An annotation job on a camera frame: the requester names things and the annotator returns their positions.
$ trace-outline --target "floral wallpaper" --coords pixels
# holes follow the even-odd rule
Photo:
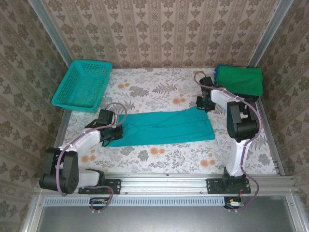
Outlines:
[[[0,1],[0,231],[23,225],[42,156],[63,111],[51,105],[66,65],[26,0]]]
[[[296,0],[259,66],[263,105],[286,174],[309,213],[309,4]]]
[[[278,0],[43,0],[72,59],[246,66]]]

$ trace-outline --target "folded green cloth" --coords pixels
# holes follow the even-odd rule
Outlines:
[[[220,66],[217,85],[224,86],[232,93],[261,96],[263,94],[263,76],[260,68],[236,68]]]
[[[128,115],[122,123],[123,138],[108,146],[186,143],[214,139],[207,114],[196,107],[176,112]]]

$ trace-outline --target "blue cloth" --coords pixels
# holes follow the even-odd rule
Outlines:
[[[186,143],[214,139],[207,113],[196,107],[176,112],[128,115],[122,123],[123,138],[108,146]]]

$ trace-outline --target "teal plastic basket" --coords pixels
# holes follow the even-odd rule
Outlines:
[[[112,64],[75,60],[61,81],[52,104],[68,110],[96,113],[110,80]]]

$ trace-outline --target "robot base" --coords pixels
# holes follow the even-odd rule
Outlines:
[[[221,179],[206,179],[208,194],[239,194],[240,190],[243,194],[251,193],[249,180],[245,174],[242,176],[230,176],[224,169]]]
[[[109,186],[113,189],[114,195],[120,194],[121,180],[120,179],[105,179],[104,185]],[[107,188],[80,188],[78,194],[89,194],[89,195],[103,195],[109,194]]]

